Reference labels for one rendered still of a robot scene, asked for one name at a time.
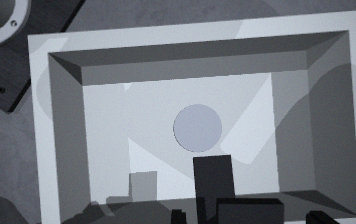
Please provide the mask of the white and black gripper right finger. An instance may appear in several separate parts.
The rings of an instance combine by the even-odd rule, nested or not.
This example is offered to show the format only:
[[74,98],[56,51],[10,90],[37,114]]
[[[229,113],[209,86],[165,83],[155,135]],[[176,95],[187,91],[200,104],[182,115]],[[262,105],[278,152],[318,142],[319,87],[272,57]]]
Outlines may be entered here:
[[310,211],[306,214],[306,224],[340,224],[323,211]]

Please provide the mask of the grey rectangular sink basin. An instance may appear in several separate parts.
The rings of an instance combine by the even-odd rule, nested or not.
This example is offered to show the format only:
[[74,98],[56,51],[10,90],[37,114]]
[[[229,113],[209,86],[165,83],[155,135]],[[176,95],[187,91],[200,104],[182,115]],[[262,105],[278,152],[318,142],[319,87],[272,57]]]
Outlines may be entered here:
[[42,224],[198,224],[193,157],[356,224],[356,11],[28,35]]

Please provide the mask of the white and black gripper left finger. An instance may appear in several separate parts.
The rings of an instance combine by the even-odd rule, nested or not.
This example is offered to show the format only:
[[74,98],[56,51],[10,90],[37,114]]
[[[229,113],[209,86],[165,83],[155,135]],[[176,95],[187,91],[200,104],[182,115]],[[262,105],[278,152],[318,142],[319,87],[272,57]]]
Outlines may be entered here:
[[186,212],[181,209],[172,209],[171,224],[186,224]]

